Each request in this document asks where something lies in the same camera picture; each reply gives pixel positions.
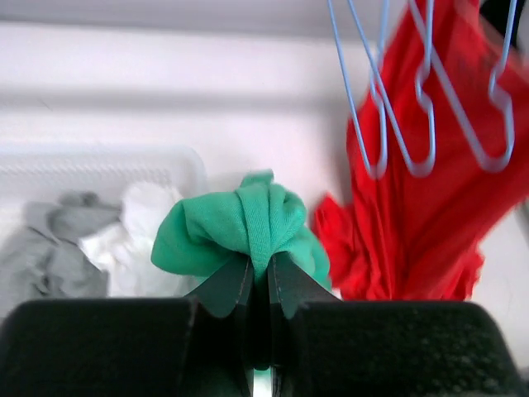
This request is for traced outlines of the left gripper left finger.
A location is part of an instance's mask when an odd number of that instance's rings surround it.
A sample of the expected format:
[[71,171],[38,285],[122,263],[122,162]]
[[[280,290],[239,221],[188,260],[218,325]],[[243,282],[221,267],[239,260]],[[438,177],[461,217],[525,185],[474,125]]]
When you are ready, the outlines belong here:
[[251,260],[236,255],[185,297],[197,300],[212,317],[227,318],[239,304],[247,304],[252,289]]

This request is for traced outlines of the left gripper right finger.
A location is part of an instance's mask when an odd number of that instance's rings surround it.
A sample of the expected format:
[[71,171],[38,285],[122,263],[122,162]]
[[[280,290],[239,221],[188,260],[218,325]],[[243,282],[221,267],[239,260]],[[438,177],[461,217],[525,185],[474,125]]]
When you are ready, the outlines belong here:
[[339,302],[335,295],[297,266],[286,252],[272,256],[267,281],[272,319],[290,319],[300,306],[307,303]]

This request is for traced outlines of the green tank top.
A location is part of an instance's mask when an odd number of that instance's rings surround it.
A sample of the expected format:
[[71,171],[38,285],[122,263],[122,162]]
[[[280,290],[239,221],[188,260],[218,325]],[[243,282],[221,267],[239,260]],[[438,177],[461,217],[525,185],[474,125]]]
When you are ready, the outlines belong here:
[[274,395],[317,394],[305,317],[322,302],[272,319],[267,281],[272,256],[286,252],[331,292],[329,260],[306,218],[303,201],[269,171],[247,175],[230,192],[182,199],[169,211],[151,252],[156,267],[202,283],[236,255],[253,265],[249,300],[227,318],[212,317],[185,296],[156,306],[155,347],[176,377],[177,395],[248,396],[254,373],[267,369]]

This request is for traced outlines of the white tank top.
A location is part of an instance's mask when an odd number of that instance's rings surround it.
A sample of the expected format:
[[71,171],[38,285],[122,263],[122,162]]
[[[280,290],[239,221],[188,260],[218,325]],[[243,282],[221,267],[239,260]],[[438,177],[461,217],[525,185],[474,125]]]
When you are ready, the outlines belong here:
[[79,240],[82,253],[107,274],[109,297],[181,297],[195,286],[193,278],[161,270],[150,260],[161,222],[182,197],[173,187],[129,184],[119,220]]

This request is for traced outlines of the grey tank top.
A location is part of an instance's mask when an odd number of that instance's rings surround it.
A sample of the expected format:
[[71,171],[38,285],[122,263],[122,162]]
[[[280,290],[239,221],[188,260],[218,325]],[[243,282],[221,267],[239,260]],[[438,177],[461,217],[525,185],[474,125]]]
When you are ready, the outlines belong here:
[[87,259],[78,243],[116,222],[120,214],[119,205],[91,192],[27,204],[24,226],[1,248],[1,317],[30,300],[105,298],[107,274]]

